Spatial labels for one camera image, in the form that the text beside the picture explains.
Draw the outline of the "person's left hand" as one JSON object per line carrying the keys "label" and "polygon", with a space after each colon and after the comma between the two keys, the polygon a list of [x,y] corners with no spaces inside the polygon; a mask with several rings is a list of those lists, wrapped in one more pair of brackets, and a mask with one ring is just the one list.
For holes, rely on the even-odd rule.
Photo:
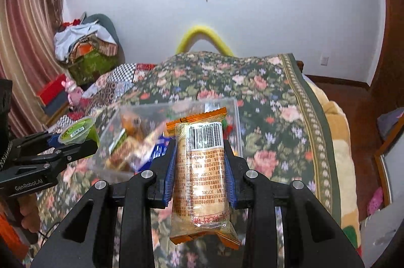
{"label": "person's left hand", "polygon": [[18,203],[22,215],[22,227],[32,233],[37,233],[40,229],[40,217],[36,195],[22,196],[18,199]]}

